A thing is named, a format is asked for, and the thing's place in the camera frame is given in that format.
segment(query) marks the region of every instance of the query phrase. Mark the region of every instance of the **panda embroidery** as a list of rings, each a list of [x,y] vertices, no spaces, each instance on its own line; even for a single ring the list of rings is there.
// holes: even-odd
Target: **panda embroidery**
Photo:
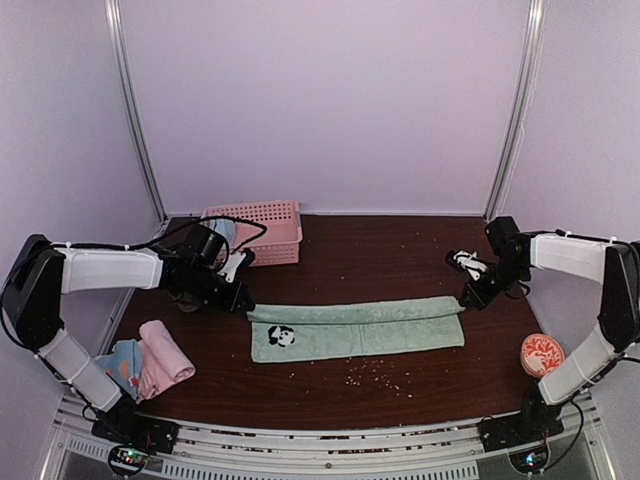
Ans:
[[[269,329],[269,343],[271,345],[280,345],[286,347],[296,341],[292,328],[284,325],[273,326]]]

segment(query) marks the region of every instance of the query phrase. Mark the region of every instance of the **rolled pink towel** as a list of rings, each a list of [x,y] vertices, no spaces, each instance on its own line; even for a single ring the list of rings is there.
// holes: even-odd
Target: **rolled pink towel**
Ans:
[[[193,363],[182,353],[160,320],[140,327],[142,373],[137,403],[160,395],[196,373]]]

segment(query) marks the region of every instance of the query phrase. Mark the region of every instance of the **white wall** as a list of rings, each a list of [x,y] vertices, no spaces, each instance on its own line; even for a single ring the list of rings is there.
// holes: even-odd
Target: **white wall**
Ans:
[[[167,210],[479,214],[527,0],[123,2]]]
[[[31,233],[131,242],[155,231],[118,88],[103,1],[3,2],[0,278]],[[93,353],[118,294],[64,301],[69,330]],[[3,334],[0,365],[0,477],[32,479],[62,390]]]
[[[549,2],[524,141],[504,212],[521,229],[640,238],[640,2]],[[596,323],[596,285],[538,272],[530,301],[568,350]],[[640,356],[640,350],[632,352]],[[593,389],[623,478],[638,478],[640,369]]]

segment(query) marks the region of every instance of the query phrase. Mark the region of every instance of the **pink plastic basket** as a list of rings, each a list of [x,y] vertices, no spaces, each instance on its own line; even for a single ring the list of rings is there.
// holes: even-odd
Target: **pink plastic basket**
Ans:
[[[298,202],[281,200],[277,202],[243,203],[224,207],[209,207],[203,217],[229,215],[253,220],[267,226],[267,233],[247,245],[256,254],[251,266],[282,265],[298,263],[302,226]],[[255,235],[257,229],[251,225],[236,224],[235,244],[239,245]]]

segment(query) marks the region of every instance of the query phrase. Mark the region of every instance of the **wooden table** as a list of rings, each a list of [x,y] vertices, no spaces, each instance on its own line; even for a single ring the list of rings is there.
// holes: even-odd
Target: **wooden table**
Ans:
[[[302,225],[299,264],[242,274],[257,303],[458,296],[466,276],[444,263],[446,252],[491,258],[480,218],[304,216]],[[519,364],[520,345],[540,331],[525,300],[501,297],[482,312],[460,315],[461,348],[269,365],[251,361],[243,315],[184,314],[162,291],[135,293],[116,339],[138,338],[138,327],[152,319],[165,322],[197,373],[143,402],[143,412],[282,429],[430,424],[517,410],[531,383]]]

